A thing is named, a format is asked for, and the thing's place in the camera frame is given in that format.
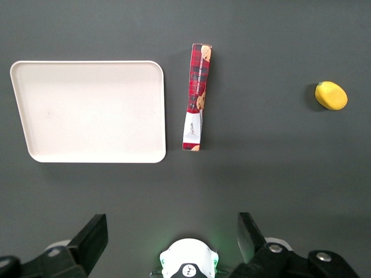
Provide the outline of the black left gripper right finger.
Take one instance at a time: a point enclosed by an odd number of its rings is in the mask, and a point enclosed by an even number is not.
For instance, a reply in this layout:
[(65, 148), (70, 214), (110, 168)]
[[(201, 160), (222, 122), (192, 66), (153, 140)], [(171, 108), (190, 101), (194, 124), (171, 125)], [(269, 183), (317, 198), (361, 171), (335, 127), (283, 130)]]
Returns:
[(238, 245), (244, 262), (230, 277), (358, 277), (340, 255), (328, 250), (296, 254), (283, 240), (266, 239), (250, 213), (238, 214)]

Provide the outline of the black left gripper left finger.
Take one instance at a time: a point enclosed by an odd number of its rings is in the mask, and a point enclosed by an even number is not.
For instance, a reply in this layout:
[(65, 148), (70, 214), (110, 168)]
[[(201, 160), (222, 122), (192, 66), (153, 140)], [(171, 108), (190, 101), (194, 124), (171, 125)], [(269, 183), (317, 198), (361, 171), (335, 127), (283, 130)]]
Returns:
[(66, 246), (49, 247), (24, 264), (2, 256), (1, 277), (88, 277), (107, 243), (107, 217), (96, 214)]

